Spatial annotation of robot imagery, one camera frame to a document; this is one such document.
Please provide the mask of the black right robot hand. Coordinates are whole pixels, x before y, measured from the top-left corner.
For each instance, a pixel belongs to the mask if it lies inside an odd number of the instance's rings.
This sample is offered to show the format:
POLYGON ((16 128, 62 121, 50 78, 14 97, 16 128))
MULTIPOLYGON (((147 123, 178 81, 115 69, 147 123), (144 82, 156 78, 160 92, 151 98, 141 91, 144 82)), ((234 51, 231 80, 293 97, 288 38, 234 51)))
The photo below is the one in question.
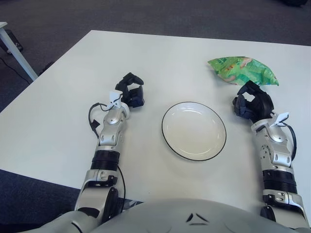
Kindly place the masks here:
POLYGON ((253 123, 272 118, 271 113, 274 110, 271 97, 252 81, 248 81, 241 87, 232 104, 237 116, 249 119, 253 123), (244 93, 254 96, 254 99, 247 101, 243 95, 244 93))

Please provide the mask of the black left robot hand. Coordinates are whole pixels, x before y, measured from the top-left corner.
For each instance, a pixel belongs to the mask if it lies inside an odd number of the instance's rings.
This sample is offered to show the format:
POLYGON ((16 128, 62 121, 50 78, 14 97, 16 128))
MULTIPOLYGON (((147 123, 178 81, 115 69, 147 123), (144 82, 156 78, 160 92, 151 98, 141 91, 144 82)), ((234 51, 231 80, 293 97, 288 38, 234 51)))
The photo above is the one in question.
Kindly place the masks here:
POLYGON ((121 101, 128 105, 128 107, 136 108, 144 105, 143 86, 144 81, 133 73, 129 72, 116 85, 115 89, 122 92, 121 101), (128 89, 128 86, 138 84, 137 88, 128 89))

